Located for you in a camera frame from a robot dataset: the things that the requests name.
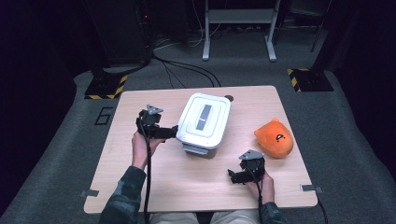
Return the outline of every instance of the orange plush toy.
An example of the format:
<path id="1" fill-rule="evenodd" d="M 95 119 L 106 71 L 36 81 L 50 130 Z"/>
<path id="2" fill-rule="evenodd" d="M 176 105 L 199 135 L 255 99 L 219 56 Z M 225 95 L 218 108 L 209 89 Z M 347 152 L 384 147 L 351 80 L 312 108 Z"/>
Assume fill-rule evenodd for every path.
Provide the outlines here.
<path id="1" fill-rule="evenodd" d="M 272 119 L 269 123 L 254 131 L 254 134 L 262 151 L 271 157 L 285 158 L 293 149 L 293 137 L 278 119 Z"/>

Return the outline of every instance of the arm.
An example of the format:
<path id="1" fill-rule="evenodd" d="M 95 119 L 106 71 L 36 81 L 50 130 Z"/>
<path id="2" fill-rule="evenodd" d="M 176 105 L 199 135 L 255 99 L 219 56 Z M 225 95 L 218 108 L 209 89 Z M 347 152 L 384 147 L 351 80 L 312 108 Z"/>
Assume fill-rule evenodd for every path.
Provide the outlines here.
<path id="1" fill-rule="evenodd" d="M 150 139 L 151 155 L 164 139 Z M 147 165 L 146 140 L 140 133 L 132 139 L 132 166 L 120 179 L 117 188 L 107 201 L 99 223 L 137 223 L 140 208 L 141 191 L 146 179 L 144 172 Z"/>
<path id="2" fill-rule="evenodd" d="M 262 178 L 262 204 L 259 207 L 261 223 L 265 224 L 285 224 L 287 220 L 283 217 L 279 208 L 275 204 L 274 179 L 265 172 Z M 259 191 L 256 183 L 248 182 L 249 187 L 255 198 L 259 198 Z"/>

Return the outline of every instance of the container lid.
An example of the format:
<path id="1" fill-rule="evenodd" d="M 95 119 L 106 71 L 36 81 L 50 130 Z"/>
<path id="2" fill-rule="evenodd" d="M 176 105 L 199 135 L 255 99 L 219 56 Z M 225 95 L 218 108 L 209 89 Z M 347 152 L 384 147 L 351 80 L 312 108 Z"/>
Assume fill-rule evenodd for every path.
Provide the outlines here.
<path id="1" fill-rule="evenodd" d="M 195 93 L 178 122 L 177 139 L 184 144 L 216 148 L 222 139 L 231 102 L 226 97 Z"/>

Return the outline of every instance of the sleeve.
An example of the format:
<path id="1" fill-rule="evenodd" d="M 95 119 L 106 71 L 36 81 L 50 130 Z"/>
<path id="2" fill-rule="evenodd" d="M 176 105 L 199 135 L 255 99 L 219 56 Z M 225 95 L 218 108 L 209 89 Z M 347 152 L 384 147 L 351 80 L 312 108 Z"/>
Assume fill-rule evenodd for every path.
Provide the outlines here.
<path id="1" fill-rule="evenodd" d="M 275 203 L 265 203 L 260 206 L 261 221 L 265 224 L 286 224 L 287 220 Z"/>
<path id="2" fill-rule="evenodd" d="M 137 223 L 144 171 L 130 166 L 107 201 L 99 223 Z"/>

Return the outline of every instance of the gray carpet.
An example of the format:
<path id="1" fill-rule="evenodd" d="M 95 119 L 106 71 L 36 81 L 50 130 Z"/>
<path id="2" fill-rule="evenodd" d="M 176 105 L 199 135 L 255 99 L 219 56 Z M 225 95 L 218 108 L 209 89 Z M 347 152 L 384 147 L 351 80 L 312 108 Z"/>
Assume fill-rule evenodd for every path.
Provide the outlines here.
<path id="1" fill-rule="evenodd" d="M 223 35 L 212 40 L 209 62 L 202 61 L 203 42 L 195 48 L 176 44 L 155 50 L 166 60 L 190 63 L 211 71 L 223 87 L 273 85 L 277 88 L 329 223 L 396 223 L 396 186 L 356 127 L 347 99 L 333 73 L 326 71 L 332 92 L 295 92 L 288 68 L 309 68 L 320 49 L 309 50 L 314 35 L 285 29 L 270 63 L 263 33 Z M 170 67 L 187 88 L 211 87 L 191 71 Z M 113 68 L 120 71 L 125 68 Z M 78 93 L 47 151 L 0 218 L 0 223 L 96 223 L 98 215 L 83 211 L 80 193 L 90 187 L 108 125 L 94 125 L 104 106 L 114 115 L 116 100 L 84 100 L 92 74 L 75 78 Z M 182 88 L 163 65 L 153 60 L 128 76 L 125 91 Z M 290 223 L 324 223 L 319 205 L 282 209 Z"/>

